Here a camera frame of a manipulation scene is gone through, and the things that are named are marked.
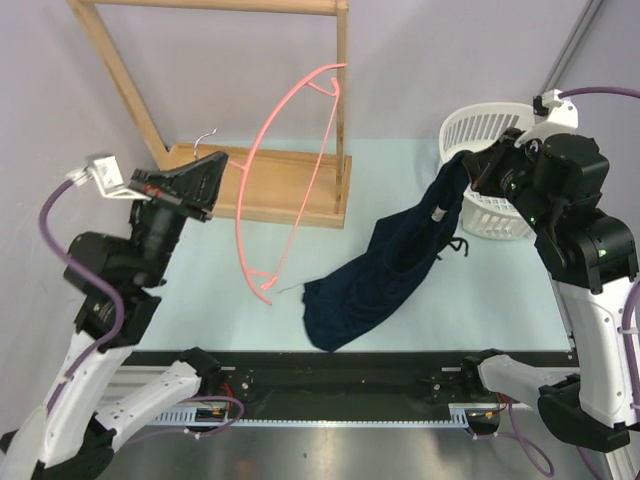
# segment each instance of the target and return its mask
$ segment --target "plastic basket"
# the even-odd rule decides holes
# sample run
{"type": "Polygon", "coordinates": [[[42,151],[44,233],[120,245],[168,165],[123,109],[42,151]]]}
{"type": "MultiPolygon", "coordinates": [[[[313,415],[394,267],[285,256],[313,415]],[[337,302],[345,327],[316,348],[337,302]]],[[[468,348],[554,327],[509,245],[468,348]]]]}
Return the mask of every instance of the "plastic basket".
{"type": "MultiPolygon", "coordinates": [[[[456,110],[440,128],[440,167],[461,150],[489,147],[505,129],[534,125],[533,109],[521,103],[480,103],[456,110]]],[[[464,193],[462,228],[496,240],[532,238],[533,230],[503,198],[485,197],[471,189],[464,193]]]]}

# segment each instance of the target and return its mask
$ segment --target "clothing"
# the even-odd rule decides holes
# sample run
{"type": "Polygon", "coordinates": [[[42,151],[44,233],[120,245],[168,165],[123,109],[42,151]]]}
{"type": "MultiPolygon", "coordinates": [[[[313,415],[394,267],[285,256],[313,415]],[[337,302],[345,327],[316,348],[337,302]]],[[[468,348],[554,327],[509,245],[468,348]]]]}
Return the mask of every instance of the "clothing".
{"type": "Polygon", "coordinates": [[[376,222],[364,254],[305,284],[304,324],[314,346],[334,352],[365,334],[422,283],[438,253],[454,240],[469,184],[463,153],[442,167],[417,205],[376,222]]]}

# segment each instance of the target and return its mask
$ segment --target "light blue surface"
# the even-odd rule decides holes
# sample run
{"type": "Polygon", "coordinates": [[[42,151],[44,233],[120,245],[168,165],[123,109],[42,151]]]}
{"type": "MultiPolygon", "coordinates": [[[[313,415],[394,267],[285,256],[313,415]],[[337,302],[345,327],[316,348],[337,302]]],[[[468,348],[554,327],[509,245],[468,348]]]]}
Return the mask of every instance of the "light blue surface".
{"type": "MultiPolygon", "coordinates": [[[[317,145],[272,142],[270,148],[317,145]]],[[[301,227],[279,281],[253,296],[236,253],[234,222],[187,222],[167,270],[163,297],[139,349],[312,351],[302,323],[302,283],[323,277],[366,249],[375,221],[408,208],[434,178],[437,143],[361,140],[353,155],[344,230],[301,227]]],[[[275,272],[288,225],[244,222],[252,268],[275,272]]],[[[531,242],[464,232],[469,257],[446,249],[427,279],[382,325],[341,351],[567,350],[551,286],[531,242]]]]}

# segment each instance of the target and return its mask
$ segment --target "clothing tag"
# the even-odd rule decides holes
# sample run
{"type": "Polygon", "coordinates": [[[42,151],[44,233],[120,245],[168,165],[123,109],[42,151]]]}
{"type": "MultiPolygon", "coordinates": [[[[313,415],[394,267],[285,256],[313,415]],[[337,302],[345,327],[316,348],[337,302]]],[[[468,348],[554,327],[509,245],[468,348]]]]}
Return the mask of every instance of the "clothing tag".
{"type": "Polygon", "coordinates": [[[440,207],[436,206],[436,209],[431,214],[431,220],[434,222],[439,222],[444,218],[444,214],[447,213],[446,210],[442,210],[440,207]]]}

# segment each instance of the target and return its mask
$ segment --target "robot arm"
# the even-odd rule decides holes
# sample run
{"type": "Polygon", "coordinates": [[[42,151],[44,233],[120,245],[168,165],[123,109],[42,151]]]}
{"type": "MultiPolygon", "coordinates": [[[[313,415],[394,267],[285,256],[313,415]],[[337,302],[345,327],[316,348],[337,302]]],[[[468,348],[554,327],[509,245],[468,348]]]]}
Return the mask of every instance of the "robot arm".
{"type": "Polygon", "coordinates": [[[571,133],[575,107],[555,91],[534,108],[542,118],[532,130],[508,129],[463,164],[475,191],[508,199],[535,231],[581,375],[536,369],[496,351],[469,359],[467,368],[477,369],[485,391],[536,408],[560,440],[612,451],[629,442],[628,428],[638,423],[619,331],[638,273],[635,243],[624,223],[597,208],[609,162],[593,139],[571,133]]]}
{"type": "MultiPolygon", "coordinates": [[[[114,157],[93,159],[89,167],[75,172],[74,181],[90,176],[106,198],[133,200],[130,238],[86,232],[74,239],[68,252],[118,292],[124,321],[112,340],[91,351],[70,374],[76,359],[113,328],[115,308],[105,292],[67,268],[65,279],[86,299],[76,316],[65,362],[46,398],[46,433],[33,478],[97,478],[113,454],[157,415],[197,394],[216,393],[222,382],[220,364],[195,348],[155,381],[97,409],[113,374],[140,342],[160,303],[146,289],[165,283],[163,275],[186,220],[212,217],[227,158],[217,152],[168,172],[136,170],[129,188],[122,185],[114,157]]],[[[4,451],[15,433],[0,440],[4,451]]]]}

